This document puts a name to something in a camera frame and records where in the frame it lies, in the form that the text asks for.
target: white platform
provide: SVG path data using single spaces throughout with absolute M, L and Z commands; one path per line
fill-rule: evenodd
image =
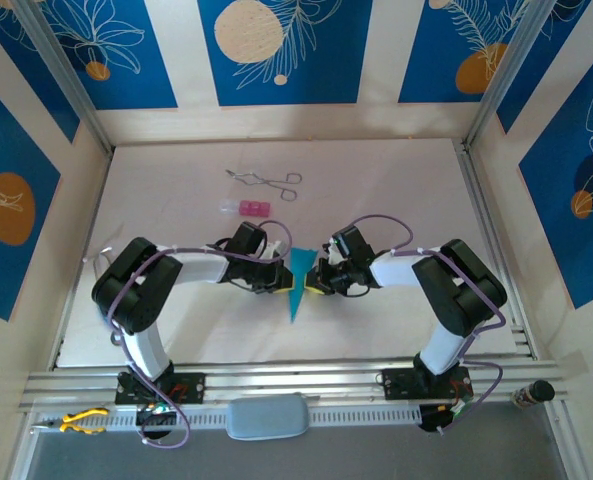
M 284 202 L 265 185 L 247 187 L 225 169 L 266 178 L 298 172 L 298 199 Z M 144 236 L 163 245 L 202 246 L 230 236 L 244 219 L 219 212 L 221 199 L 270 201 L 294 246 L 319 249 L 336 230 L 367 213 L 408 222 L 411 247 L 462 238 L 487 261 L 485 240 L 451 140 L 358 140 L 134 146 L 118 148 L 94 227 L 89 255 L 120 251 Z M 270 240 L 280 230 L 271 227 Z M 361 231 L 375 250 L 405 238 L 386 220 Z M 74 299 L 60 367 L 119 365 L 90 292 L 87 264 Z M 420 287 L 372 291 L 360 299 L 306 293 L 294 324 L 287 295 L 252 295 L 230 285 L 182 285 L 158 320 L 176 363 L 259 362 L 411 356 L 436 324 Z M 483 335 L 471 353 L 513 353 L 506 327 Z

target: blue triangular piece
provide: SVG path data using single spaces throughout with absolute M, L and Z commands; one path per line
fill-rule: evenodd
M 289 309 L 291 312 L 291 323 L 294 323 L 298 306 L 305 292 L 305 277 L 314 266 L 316 250 L 303 250 L 302 248 L 292 248 L 291 265 L 289 269 L 294 274 L 294 289 L 289 292 Z

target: yellow pliers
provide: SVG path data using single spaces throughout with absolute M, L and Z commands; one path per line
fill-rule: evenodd
M 96 435 L 98 433 L 103 433 L 105 431 L 105 427 L 100 428 L 85 428 L 81 427 L 80 425 L 76 425 L 73 422 L 78 420 L 82 420 L 83 418 L 90 417 L 92 415 L 107 415 L 109 414 L 109 410 L 106 408 L 90 408 L 89 410 L 83 410 L 82 412 L 76 413 L 74 415 L 65 415 L 61 419 L 57 420 L 45 420 L 44 422 L 36 423 L 32 425 L 32 428 L 37 429 L 48 429 L 54 430 L 58 429 L 61 432 L 66 432 L 68 429 L 72 429 L 75 432 L 81 432 L 86 435 Z

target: purple cable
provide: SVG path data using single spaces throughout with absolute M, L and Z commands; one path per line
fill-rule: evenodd
M 358 217 L 356 220 L 354 220 L 352 223 L 350 223 L 350 226 L 356 225 L 358 222 L 367 220 L 368 218 L 384 218 L 386 220 L 391 220 L 392 222 L 396 222 L 397 224 L 401 225 L 405 230 L 407 230 L 407 233 L 409 233 L 409 238 L 406 241 L 404 241 L 403 243 L 399 243 L 398 245 L 395 245 L 394 247 L 392 247 L 392 250 L 398 250 L 399 248 L 406 247 L 407 245 L 412 243 L 412 240 L 414 240 L 414 232 L 412 231 L 410 226 L 407 225 L 402 220 L 399 220 L 396 217 L 392 217 L 391 215 L 383 215 L 381 213 L 372 213 L 369 215 L 363 215 L 362 217 Z
M 280 254 L 278 257 L 266 259 L 266 260 L 261 260 L 260 258 L 248 257 L 246 255 L 239 255 L 236 253 L 223 252 L 220 250 L 209 250 L 206 248 L 168 248 L 166 250 L 161 250 L 161 251 L 155 253 L 150 258 L 148 258 L 145 262 L 143 262 L 143 264 L 140 267 L 138 267 L 138 269 L 132 274 L 132 276 L 127 281 L 127 283 L 125 283 L 125 285 L 123 286 L 121 291 L 118 293 L 118 295 L 116 296 L 116 298 L 110 305 L 109 310 L 107 311 L 107 322 L 108 322 L 108 325 L 110 326 L 110 328 L 119 337 L 120 345 L 123 349 L 125 357 L 127 357 L 127 363 L 132 368 L 132 370 L 136 373 L 138 378 L 145 385 L 147 385 L 153 392 L 155 392 L 158 396 L 160 396 L 171 408 L 173 408 L 176 411 L 176 413 L 178 413 L 180 415 L 181 419 L 185 423 L 185 426 L 187 427 L 185 429 L 185 436 L 183 437 L 183 439 L 181 441 L 179 441 L 178 443 L 174 443 L 172 445 L 161 445 L 160 443 L 155 443 L 155 442 L 150 441 L 145 436 L 145 425 L 142 425 L 140 430 L 138 430 L 138 434 L 140 435 L 140 437 L 145 445 L 149 445 L 150 447 L 160 448 L 160 449 L 164 449 L 164 450 L 171 450 L 174 448 L 182 447 L 183 445 L 185 445 L 187 443 L 187 440 L 189 440 L 189 431 L 190 431 L 189 419 L 187 418 L 187 416 L 185 415 L 183 410 L 171 398 L 169 398 L 165 394 L 165 392 L 163 392 L 160 388 L 158 388 L 154 384 L 154 382 L 152 382 L 149 379 L 149 377 L 145 374 L 145 372 L 143 372 L 140 369 L 140 367 L 138 365 L 136 365 L 136 361 L 134 360 L 134 357 L 129 352 L 129 349 L 127 348 L 127 346 L 125 345 L 125 342 L 123 341 L 123 335 L 124 335 L 123 330 L 120 328 L 120 325 L 118 325 L 114 321 L 114 313 L 116 312 L 116 308 L 118 307 L 120 302 L 123 300 L 123 298 L 129 291 L 129 289 L 132 287 L 132 285 L 134 285 L 134 283 L 136 282 L 136 279 L 138 277 L 140 277 L 143 274 L 143 272 L 145 272 L 145 270 L 147 270 L 147 268 L 150 265 L 152 265 L 155 261 L 157 261 L 159 258 L 163 257 L 164 255 L 171 255 L 171 254 L 175 254 L 175 253 L 204 253 L 206 255 L 218 255 L 221 257 L 238 258 L 241 260 L 248 260 L 251 262 L 266 263 L 266 264 L 274 263 L 274 262 L 278 262 L 278 261 L 282 260 L 283 258 L 285 258 L 287 256 L 287 254 L 289 253 L 289 251 L 292 248 L 292 234 L 285 224 L 283 224 L 277 220 L 265 220 L 264 222 L 262 222 L 259 225 L 259 227 L 262 227 L 263 225 L 267 225 L 267 224 L 278 225 L 285 231 L 285 234 L 287 235 L 287 242 L 288 242 L 287 249 L 285 250 L 285 252 Z
M 494 380 L 492 385 L 487 389 L 487 391 L 485 393 L 483 393 L 478 400 L 476 400 L 476 402 L 471 406 L 471 408 L 467 409 L 462 415 L 459 415 L 458 417 L 456 417 L 455 421 L 453 421 L 452 423 L 450 423 L 443 429 L 443 430 L 449 430 L 455 424 L 457 424 L 463 418 L 465 418 L 467 415 L 469 415 L 472 411 L 474 411 L 476 408 L 478 408 L 485 401 L 485 399 L 491 395 L 491 393 L 494 391 L 494 389 L 498 386 L 500 381 L 503 379 L 503 367 L 501 367 L 500 365 L 493 363 L 493 362 L 464 360 L 463 357 L 465 356 L 465 353 L 467 353 L 467 350 L 469 350 L 469 347 L 472 346 L 472 343 L 474 343 L 474 340 L 480 333 L 486 332 L 488 330 L 494 330 L 496 328 L 504 327 L 507 324 L 507 319 L 505 318 L 505 315 L 503 315 L 503 313 L 500 311 L 500 309 L 496 305 L 494 305 L 494 302 L 492 302 L 489 299 L 489 297 L 487 295 L 485 295 L 485 293 L 483 293 L 483 291 L 480 288 L 478 288 L 474 282 L 472 282 L 472 280 L 465 274 L 465 272 L 463 272 L 458 267 L 458 265 L 456 265 L 449 257 L 444 255 L 443 253 L 435 252 L 434 250 L 424 250 L 424 249 L 420 249 L 418 251 L 405 250 L 402 252 L 394 252 L 393 253 L 393 255 L 395 257 L 416 256 L 418 254 L 428 255 L 428 256 L 433 255 L 435 257 L 440 258 L 443 262 L 445 262 L 447 264 L 447 266 L 449 266 L 449 268 L 451 268 L 454 271 L 454 273 L 456 273 L 456 275 L 458 275 L 463 280 L 463 282 L 465 282 L 467 284 L 467 286 L 469 288 L 471 288 L 474 291 L 474 293 L 476 295 L 478 295 L 478 297 L 485 303 L 485 305 L 487 305 L 487 307 L 498 317 L 497 323 L 494 323 L 492 325 L 486 325 L 486 326 L 483 326 L 477 330 L 474 330 L 474 332 L 472 332 L 470 334 L 470 336 L 467 338 L 467 340 L 463 344 L 463 347 L 460 349 L 460 351 L 458 352 L 458 355 L 457 355 L 457 358 L 459 360 L 463 359 L 463 363 L 465 363 L 467 365 L 478 365 L 478 366 L 482 366 L 482 367 L 497 368 L 498 376 L 496 377 L 496 380 Z

